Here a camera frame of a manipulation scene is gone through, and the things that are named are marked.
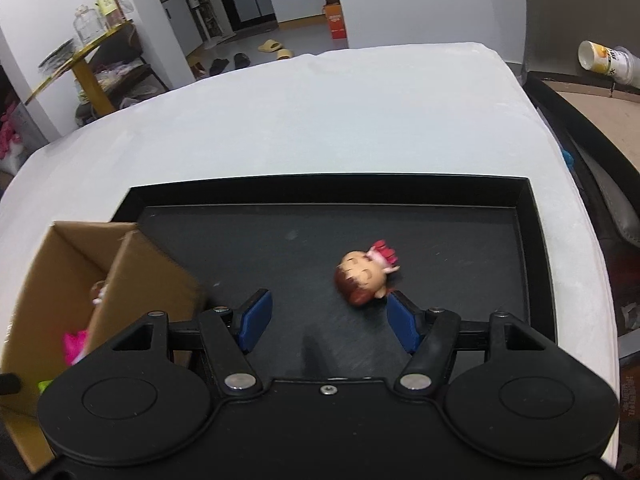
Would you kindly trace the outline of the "yellow side table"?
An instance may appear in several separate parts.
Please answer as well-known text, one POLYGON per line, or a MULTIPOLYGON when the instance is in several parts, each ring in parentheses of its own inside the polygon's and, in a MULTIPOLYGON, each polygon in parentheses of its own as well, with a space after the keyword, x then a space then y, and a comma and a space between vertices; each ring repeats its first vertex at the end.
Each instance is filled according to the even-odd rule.
POLYGON ((99 117, 114 113, 117 97, 123 97, 136 84, 148 77, 153 77, 163 92, 168 92, 169 87, 163 78, 153 70, 153 67, 145 61, 142 43, 134 23, 126 21, 104 32, 101 36, 92 40, 66 60, 50 76, 37 87, 26 99, 28 105, 37 96, 50 87, 55 81, 66 73, 71 72, 84 96, 99 117), (122 61, 131 62, 139 60, 141 65, 130 70, 128 74, 119 78, 117 82, 104 89, 96 74, 100 67, 107 68, 122 61))

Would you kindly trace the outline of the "left yellow slipper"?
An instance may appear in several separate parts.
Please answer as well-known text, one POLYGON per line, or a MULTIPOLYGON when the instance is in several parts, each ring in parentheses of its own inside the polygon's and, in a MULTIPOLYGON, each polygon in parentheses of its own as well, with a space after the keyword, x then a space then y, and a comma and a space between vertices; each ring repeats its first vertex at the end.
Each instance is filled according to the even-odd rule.
POLYGON ((282 49, 283 46, 279 41, 268 39, 258 47, 260 52, 273 53, 282 49))

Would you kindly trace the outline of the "yellow paper cup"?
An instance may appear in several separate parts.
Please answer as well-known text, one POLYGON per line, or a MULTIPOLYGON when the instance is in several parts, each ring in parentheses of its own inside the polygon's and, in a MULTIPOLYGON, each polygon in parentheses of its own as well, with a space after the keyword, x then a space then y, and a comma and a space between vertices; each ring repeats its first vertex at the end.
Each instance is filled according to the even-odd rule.
POLYGON ((623 47, 614 49, 584 40, 577 50, 584 70, 613 78, 619 84, 639 87, 639 58, 623 47))

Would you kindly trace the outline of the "right black slipper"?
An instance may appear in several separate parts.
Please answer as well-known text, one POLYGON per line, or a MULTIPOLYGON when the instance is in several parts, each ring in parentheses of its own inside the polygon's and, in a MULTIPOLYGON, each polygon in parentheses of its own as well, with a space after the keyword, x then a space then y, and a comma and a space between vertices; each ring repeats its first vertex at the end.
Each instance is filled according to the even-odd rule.
POLYGON ((242 70, 242 68, 247 68, 250 66, 250 58, 244 53, 237 53, 234 58, 234 68, 236 70, 242 70))

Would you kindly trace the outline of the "black framed brown board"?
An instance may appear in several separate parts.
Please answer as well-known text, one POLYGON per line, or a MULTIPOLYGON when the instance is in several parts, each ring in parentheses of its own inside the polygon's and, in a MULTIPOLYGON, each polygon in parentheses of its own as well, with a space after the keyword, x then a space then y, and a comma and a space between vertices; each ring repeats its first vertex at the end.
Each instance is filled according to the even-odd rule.
POLYGON ((589 217, 601 240, 639 247, 639 170, 605 131, 536 73, 525 76, 524 90, 570 158, 589 217))

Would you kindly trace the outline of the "black slipper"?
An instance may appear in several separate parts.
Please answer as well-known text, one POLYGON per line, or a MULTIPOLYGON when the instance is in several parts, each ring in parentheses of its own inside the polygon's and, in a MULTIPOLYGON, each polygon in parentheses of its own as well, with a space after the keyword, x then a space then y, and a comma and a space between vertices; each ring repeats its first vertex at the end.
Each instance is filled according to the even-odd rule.
POLYGON ((215 58, 212 62, 212 65, 209 66, 209 76, 213 77, 223 73, 228 65, 228 58, 215 58))
POLYGON ((234 68, 236 70, 242 70, 242 68, 247 68, 250 66, 250 58, 244 53, 237 53, 234 58, 234 68))

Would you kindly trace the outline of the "right yellow slipper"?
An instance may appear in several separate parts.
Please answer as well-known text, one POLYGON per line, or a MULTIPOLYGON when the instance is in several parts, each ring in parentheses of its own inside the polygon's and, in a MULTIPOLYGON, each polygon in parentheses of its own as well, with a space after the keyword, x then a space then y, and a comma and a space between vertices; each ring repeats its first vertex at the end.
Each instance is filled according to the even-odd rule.
POLYGON ((277 60, 288 60, 289 58, 292 58, 294 56, 294 53, 291 50, 288 49, 280 49, 277 52, 277 60))

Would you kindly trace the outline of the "orange cardboard box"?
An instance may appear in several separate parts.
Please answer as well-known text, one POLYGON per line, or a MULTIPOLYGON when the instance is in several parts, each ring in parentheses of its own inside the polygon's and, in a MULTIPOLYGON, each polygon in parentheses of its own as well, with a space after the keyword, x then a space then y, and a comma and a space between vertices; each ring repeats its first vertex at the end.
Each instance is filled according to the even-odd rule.
POLYGON ((347 38, 346 26, 342 12, 342 6, 339 3, 326 4, 323 7, 323 14, 329 25, 331 37, 334 40, 347 38))

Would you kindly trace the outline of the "yellow slipper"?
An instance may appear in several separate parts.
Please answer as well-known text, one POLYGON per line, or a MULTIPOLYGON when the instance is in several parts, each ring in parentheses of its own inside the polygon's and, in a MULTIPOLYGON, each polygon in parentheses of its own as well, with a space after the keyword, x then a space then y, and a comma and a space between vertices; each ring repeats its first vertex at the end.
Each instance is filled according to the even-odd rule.
POLYGON ((258 47, 260 52, 273 53, 282 49, 283 46, 279 41, 268 39, 258 47))
POLYGON ((288 49, 280 49, 277 52, 277 60, 288 60, 289 58, 292 58, 294 56, 294 53, 291 50, 288 49))

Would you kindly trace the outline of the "brown-haired doll head figurine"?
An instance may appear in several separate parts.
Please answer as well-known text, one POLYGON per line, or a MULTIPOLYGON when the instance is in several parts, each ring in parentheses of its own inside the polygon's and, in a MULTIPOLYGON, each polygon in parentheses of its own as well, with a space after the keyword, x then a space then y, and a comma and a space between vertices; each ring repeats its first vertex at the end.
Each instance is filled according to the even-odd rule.
POLYGON ((353 307, 387 295, 387 279, 400 269, 395 249, 377 240, 367 250, 348 252, 336 266, 334 284, 353 307))

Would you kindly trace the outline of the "glass jar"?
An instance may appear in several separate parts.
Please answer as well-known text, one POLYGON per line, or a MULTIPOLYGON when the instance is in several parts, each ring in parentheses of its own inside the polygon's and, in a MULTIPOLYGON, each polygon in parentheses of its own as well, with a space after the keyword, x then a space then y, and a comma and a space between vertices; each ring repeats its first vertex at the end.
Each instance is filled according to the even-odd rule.
POLYGON ((78 6, 75 12, 74 29, 80 42, 85 46, 106 32, 98 11, 85 4, 78 6))

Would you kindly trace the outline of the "brown cardboard box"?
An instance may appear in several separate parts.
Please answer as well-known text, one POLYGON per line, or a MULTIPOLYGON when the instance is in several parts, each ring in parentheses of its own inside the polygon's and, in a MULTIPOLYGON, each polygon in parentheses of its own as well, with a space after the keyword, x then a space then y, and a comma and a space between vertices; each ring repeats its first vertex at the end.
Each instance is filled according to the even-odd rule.
POLYGON ((55 222, 27 272, 1 353, 2 372, 21 383, 20 392, 2 396, 1 418, 28 469, 53 457, 36 419, 38 382, 67 370, 65 333, 86 328, 91 352, 150 311, 187 321, 203 302, 198 281, 135 224, 55 222), (107 288, 93 311, 90 290, 99 281, 107 288))

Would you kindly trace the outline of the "black shallow tray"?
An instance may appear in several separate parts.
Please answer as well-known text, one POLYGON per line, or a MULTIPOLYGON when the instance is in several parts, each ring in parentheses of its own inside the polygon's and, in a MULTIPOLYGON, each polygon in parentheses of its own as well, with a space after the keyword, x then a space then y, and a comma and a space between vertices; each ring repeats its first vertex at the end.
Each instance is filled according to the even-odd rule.
POLYGON ((136 186, 114 213, 218 306, 270 291, 248 359, 262 378, 393 378, 408 354, 387 323, 419 308, 485 322, 508 312, 556 335, 544 236, 523 178, 318 174, 136 186))

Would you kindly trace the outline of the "left black slipper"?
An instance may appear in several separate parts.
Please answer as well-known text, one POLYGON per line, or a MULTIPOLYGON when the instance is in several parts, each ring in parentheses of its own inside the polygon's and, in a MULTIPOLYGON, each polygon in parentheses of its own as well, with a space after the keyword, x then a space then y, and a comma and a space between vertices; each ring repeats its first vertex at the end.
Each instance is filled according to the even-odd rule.
POLYGON ((215 58, 212 62, 212 65, 209 66, 209 76, 213 77, 223 73, 228 65, 228 58, 215 58))

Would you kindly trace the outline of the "pink doll figurine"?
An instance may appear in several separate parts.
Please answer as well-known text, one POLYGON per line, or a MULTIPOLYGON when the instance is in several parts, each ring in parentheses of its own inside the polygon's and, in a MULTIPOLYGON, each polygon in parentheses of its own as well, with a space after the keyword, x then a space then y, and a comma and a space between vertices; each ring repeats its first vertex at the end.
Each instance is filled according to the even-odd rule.
MULTIPOLYGON (((96 310, 102 304, 106 288, 106 281, 99 281, 93 284, 90 290, 91 310, 96 310)), ((63 335, 63 354, 67 366, 76 364, 85 356, 87 337, 88 330, 86 328, 77 332, 67 332, 63 335)))

